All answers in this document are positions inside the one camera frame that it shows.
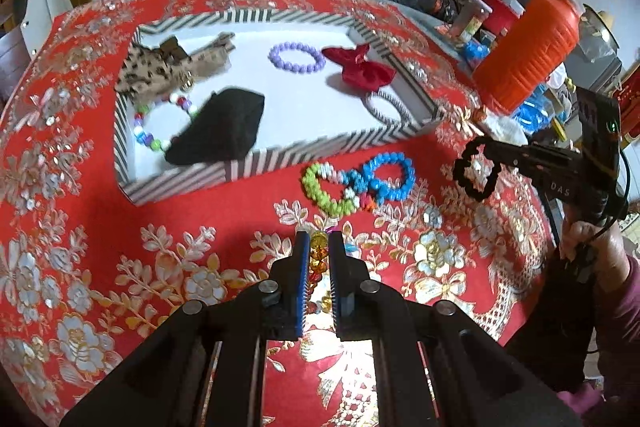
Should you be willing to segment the right hand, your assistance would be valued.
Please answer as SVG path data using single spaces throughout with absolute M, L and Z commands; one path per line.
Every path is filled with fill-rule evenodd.
M 591 236 L 597 235 L 601 228 L 597 225 L 579 220 L 579 210 L 564 206 L 564 221 L 560 242 L 560 256 L 573 260 L 579 243 L 586 243 Z M 630 273 L 630 260 L 625 251 L 623 235 L 620 227 L 614 223 L 590 245 L 597 251 L 593 272 L 602 291 L 612 293 L 626 282 Z

